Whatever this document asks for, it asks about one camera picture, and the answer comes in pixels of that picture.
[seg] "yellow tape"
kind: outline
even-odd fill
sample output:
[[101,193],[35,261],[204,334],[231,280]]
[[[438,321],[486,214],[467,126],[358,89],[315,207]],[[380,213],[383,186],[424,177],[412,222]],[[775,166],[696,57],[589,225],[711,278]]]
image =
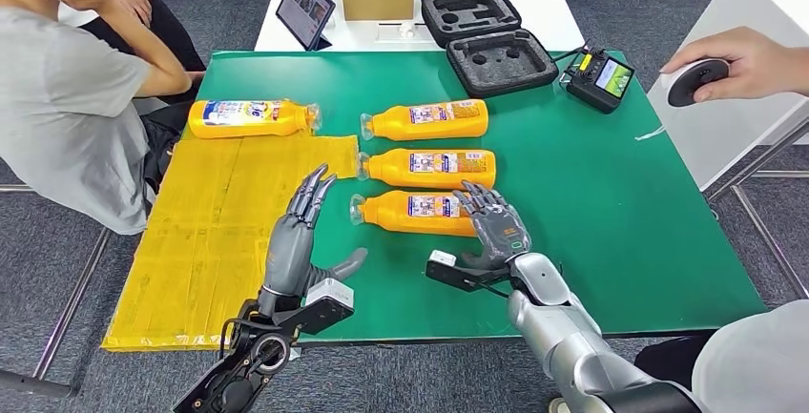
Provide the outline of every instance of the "yellow tape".
[[324,161],[352,177],[356,153],[356,136],[180,141],[102,347],[217,348],[222,323],[256,294],[301,177]]
[[587,55],[585,55],[584,58],[582,59],[581,65],[579,65],[579,70],[580,71],[586,70],[587,66],[590,64],[591,60],[592,60],[592,54],[588,53]]

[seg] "metal frame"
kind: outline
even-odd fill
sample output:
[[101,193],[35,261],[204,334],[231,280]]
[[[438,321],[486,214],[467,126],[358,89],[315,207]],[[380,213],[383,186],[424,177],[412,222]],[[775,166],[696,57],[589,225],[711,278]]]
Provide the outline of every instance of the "metal frame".
[[744,211],[747,213],[747,216],[753,221],[756,231],[764,239],[764,242],[767,244],[767,248],[770,249],[770,252],[773,253],[773,256],[776,258],[781,272],[787,278],[790,285],[792,285],[792,287],[795,289],[795,292],[798,293],[800,299],[809,299],[809,289],[807,289],[806,285],[803,284],[803,281],[800,280],[798,273],[792,267],[792,264],[789,263],[789,259],[784,255],[780,246],[778,246],[776,239],[772,236],[772,234],[770,234],[769,229],[767,229],[764,221],[761,220],[756,208],[753,206],[750,198],[747,197],[747,194],[741,188],[741,185],[750,177],[774,177],[786,179],[801,179],[809,177],[809,172],[807,171],[761,170],[761,168],[779,152],[781,152],[787,146],[792,146],[796,141],[801,139],[806,134],[809,134],[809,117],[803,119],[803,121],[789,131],[783,138],[770,146],[770,148],[767,149],[764,154],[757,157],[750,163],[750,165],[744,167],[728,182],[720,186],[716,192],[708,196],[708,202],[713,203],[728,192],[734,193],[736,198],[738,198],[738,201],[741,203],[742,208],[744,208]]
[[[30,193],[33,191],[28,188],[28,186],[0,186],[0,193],[10,192]],[[112,231],[107,228],[102,229],[101,233],[98,235],[95,246],[90,252],[87,262],[84,264],[81,275],[73,288],[71,296],[68,298],[68,302],[65,305],[64,310],[62,310],[62,314],[56,321],[56,325],[51,332],[51,337],[48,339],[48,343],[45,345],[45,350],[43,351],[42,356],[39,358],[39,363],[36,365],[36,369],[34,369],[33,374],[31,376],[26,376],[10,372],[8,370],[0,370],[0,386],[10,387],[11,389],[32,394],[42,394],[51,397],[63,398],[72,397],[78,392],[78,386],[74,385],[72,382],[70,384],[49,382],[45,380],[45,376],[48,374],[48,370],[51,368],[53,357],[56,355],[56,352],[59,350],[59,346],[62,344],[62,340],[65,338],[65,333],[73,321],[73,317],[75,316],[75,312],[78,309],[79,304],[81,304],[82,299],[84,299],[84,294],[87,292],[87,287],[90,285],[90,280],[93,278],[93,273],[95,273],[95,267],[98,266],[98,262],[104,255],[111,235]]]

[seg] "plastic bottle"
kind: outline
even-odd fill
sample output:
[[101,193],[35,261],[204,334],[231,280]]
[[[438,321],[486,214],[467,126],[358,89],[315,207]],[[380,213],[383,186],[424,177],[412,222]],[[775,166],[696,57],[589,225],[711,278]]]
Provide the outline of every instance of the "plastic bottle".
[[472,219],[461,202],[446,192],[390,191],[381,196],[351,197],[351,222],[376,224],[392,232],[475,237]]
[[289,100],[198,101],[188,115],[191,131],[200,138],[224,138],[318,130],[318,105],[299,105]]
[[359,179],[379,179],[391,186],[464,189],[462,180],[494,186],[494,153],[481,150],[394,149],[382,155],[360,153]]
[[363,139],[382,136],[408,139],[481,136],[488,128],[483,100],[461,100],[419,106],[394,106],[382,114],[360,116]]

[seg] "foam case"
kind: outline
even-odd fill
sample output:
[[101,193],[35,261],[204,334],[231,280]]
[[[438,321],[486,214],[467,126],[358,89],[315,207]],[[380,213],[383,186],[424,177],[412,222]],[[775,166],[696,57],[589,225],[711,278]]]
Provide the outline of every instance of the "foam case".
[[422,17],[469,96],[544,86],[559,75],[509,0],[422,0]]
[[456,39],[446,56],[475,98],[545,86],[559,75],[542,44],[522,29]]
[[422,17],[436,44],[517,30],[523,19],[509,0],[422,0]]

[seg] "green table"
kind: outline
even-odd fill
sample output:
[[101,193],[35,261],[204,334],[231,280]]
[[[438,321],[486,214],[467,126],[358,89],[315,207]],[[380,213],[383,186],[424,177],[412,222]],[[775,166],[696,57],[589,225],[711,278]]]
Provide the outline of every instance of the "green table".
[[[442,52],[230,52],[215,55],[199,99],[319,103],[321,134],[359,133],[362,113],[467,98]],[[485,148],[497,155],[496,188],[528,225],[533,250],[559,266],[605,334],[713,329],[765,311],[756,290],[633,81],[603,115],[552,84],[487,100],[482,138],[362,141],[378,154],[404,148]],[[341,180],[322,209],[313,260],[332,265],[358,246],[369,256],[347,281],[355,314],[307,337],[318,343],[480,339],[518,335],[506,301],[465,293],[424,275],[433,249],[478,252],[475,238],[352,226],[353,194],[390,190]]]

